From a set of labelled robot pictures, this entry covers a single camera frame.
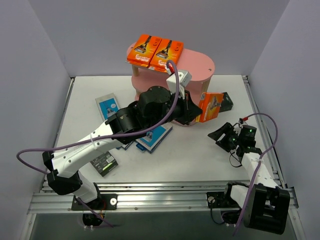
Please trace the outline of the small orange razor box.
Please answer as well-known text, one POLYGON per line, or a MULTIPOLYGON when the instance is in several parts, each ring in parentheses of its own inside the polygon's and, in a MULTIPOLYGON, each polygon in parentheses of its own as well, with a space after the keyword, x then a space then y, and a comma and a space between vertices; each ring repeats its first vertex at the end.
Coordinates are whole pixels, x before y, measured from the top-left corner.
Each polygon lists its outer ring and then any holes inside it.
POLYGON ((204 123, 217 118, 222 105, 223 96, 223 93, 203 92, 198 104, 202 110, 202 114, 197 116, 195 121, 204 123))

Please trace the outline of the black green razor box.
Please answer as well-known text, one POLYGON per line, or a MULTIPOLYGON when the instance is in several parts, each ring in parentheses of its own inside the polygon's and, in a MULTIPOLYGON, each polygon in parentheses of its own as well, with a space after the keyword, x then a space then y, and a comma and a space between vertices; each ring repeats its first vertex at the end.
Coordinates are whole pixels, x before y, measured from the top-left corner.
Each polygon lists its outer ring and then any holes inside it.
POLYGON ((118 166, 117 160, 112 154, 110 154, 110 152, 101 154, 100 156, 91 160, 90 163, 102 177, 107 175, 118 166))
POLYGON ((230 95, 227 92, 224 92, 219 112, 222 113, 222 112, 230 111, 232 110, 233 106, 234 106, 234 103, 230 95))

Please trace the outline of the blue razor box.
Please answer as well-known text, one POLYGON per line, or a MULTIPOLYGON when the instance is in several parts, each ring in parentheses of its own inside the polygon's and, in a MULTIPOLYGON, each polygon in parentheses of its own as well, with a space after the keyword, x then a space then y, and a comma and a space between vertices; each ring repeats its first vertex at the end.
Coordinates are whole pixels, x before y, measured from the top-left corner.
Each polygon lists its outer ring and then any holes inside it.
POLYGON ((116 149, 117 149, 117 150, 123 149, 123 150, 126 151, 133 143, 134 143, 134 141, 131 141, 131 142, 127 143, 127 144, 124 144, 124 145, 122 145, 122 146, 117 147, 116 149))
POLYGON ((95 102, 104 121, 110 116, 114 115, 120 109, 114 93, 98 97, 95 99, 95 102))
POLYGON ((152 154, 165 137, 172 131, 173 125, 165 123, 146 133, 146 136, 136 139, 136 147, 142 152, 152 154))

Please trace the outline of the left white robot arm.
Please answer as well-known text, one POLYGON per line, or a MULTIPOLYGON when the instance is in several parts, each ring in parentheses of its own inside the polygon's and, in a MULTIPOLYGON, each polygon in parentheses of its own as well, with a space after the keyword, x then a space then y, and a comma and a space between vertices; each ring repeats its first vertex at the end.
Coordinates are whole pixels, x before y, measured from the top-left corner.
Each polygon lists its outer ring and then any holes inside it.
POLYGON ((176 105, 174 98, 166 88, 153 86, 84 137, 88 143, 43 152, 44 165, 49 169, 48 185, 58 195, 74 194, 88 209, 97 209, 102 199, 98 186, 86 179, 80 168, 114 148, 146 136, 142 131, 156 125, 166 114, 170 114, 167 122, 182 125, 189 125, 202 114, 188 90, 178 97, 176 105))

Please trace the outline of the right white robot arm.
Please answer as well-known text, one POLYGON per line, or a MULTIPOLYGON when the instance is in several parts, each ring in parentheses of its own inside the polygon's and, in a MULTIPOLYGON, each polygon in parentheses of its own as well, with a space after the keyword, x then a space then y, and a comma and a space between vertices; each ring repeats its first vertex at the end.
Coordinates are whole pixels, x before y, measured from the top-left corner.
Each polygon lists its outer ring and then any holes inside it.
POLYGON ((277 235, 284 233, 290 206, 290 194, 280 188, 269 173, 263 153, 256 147, 257 128, 247 124, 227 122, 208 134, 224 151, 235 151, 250 183, 230 182, 222 193, 223 203, 240 207, 237 225, 277 235))

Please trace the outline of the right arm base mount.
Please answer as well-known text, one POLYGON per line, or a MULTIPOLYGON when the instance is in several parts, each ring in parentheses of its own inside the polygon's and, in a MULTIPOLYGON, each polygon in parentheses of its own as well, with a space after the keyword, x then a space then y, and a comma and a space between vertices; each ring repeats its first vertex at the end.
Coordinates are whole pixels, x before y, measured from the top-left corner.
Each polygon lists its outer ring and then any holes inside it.
POLYGON ((210 210, 210 218, 216 225, 235 225, 241 213, 241 208, 233 200, 224 196, 222 191, 207 192, 207 207, 210 210), (220 220, 215 220, 213 211, 219 209, 220 220))

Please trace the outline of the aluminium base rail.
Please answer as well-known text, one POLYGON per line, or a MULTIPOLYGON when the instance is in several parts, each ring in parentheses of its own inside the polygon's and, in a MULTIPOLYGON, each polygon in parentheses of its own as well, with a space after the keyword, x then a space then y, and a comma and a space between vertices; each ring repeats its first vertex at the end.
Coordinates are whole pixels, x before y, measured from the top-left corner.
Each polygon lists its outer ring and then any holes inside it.
MULTIPOLYGON (((103 195, 117 195, 116 213, 189 212, 208 208, 207 193, 223 192, 227 182, 99 183, 103 195)), ((71 214, 73 196, 57 195, 46 184, 35 193, 29 214, 71 214)))

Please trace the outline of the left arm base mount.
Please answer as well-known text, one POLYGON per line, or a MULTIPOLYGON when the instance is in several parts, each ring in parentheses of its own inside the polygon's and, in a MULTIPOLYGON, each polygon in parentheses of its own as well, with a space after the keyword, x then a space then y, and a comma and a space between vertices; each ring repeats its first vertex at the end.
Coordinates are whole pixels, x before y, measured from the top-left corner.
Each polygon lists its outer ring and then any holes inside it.
POLYGON ((114 211, 117 209, 118 195, 115 193, 102 194, 96 200, 82 204, 75 196, 73 197, 72 211, 89 211, 83 213, 81 217, 82 224, 88 228, 111 227, 114 225, 105 219, 106 211, 114 211))

